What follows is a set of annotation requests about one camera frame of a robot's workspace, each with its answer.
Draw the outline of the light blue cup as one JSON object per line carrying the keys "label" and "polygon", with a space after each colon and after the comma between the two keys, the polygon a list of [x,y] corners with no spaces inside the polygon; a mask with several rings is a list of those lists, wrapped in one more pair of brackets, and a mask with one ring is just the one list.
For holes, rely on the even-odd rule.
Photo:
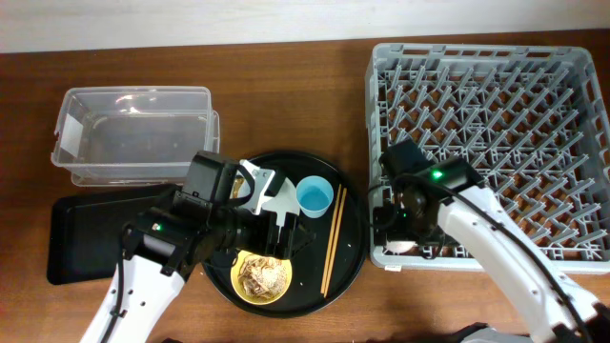
{"label": "light blue cup", "polygon": [[307,176],[296,186],[296,200],[299,208],[309,218],[317,219],[324,215],[334,198],[333,186],[321,176]]}

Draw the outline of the yellow bowl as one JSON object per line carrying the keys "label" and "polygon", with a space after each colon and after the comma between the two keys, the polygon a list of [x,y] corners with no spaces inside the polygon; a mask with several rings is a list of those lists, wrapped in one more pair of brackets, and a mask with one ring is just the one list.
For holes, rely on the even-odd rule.
{"label": "yellow bowl", "polygon": [[288,259],[241,251],[230,274],[234,291],[242,300],[263,306],[274,303],[288,291],[293,268]]}

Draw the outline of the noodle food leftovers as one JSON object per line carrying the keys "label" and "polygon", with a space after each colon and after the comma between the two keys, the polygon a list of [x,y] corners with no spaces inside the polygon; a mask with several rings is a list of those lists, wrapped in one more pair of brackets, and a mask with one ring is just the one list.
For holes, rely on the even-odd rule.
{"label": "noodle food leftovers", "polygon": [[237,271],[237,285],[247,299],[270,302],[288,289],[289,273],[281,260],[249,253]]}

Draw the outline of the pink cup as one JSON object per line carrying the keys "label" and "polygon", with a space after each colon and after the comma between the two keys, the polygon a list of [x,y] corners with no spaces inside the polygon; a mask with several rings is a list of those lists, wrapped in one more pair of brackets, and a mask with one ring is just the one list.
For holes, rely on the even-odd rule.
{"label": "pink cup", "polygon": [[403,254],[411,250],[416,243],[414,241],[389,241],[385,250],[391,254]]}

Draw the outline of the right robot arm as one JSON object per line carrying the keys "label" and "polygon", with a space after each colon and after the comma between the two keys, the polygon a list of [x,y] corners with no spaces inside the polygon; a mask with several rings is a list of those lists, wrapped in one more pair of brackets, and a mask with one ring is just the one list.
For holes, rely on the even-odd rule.
{"label": "right robot arm", "polygon": [[463,158],[435,163],[405,140],[378,159],[392,201],[372,209],[377,244],[462,245],[526,321],[535,342],[606,342],[609,309],[534,244]]}

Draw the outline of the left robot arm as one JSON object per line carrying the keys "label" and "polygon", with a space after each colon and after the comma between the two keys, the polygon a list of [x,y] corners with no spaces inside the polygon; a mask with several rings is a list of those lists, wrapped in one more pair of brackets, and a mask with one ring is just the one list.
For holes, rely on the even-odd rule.
{"label": "left robot arm", "polygon": [[315,240],[293,182],[245,159],[199,151],[171,200],[124,226],[111,286],[83,341],[145,341],[195,265],[216,251],[289,260]]}

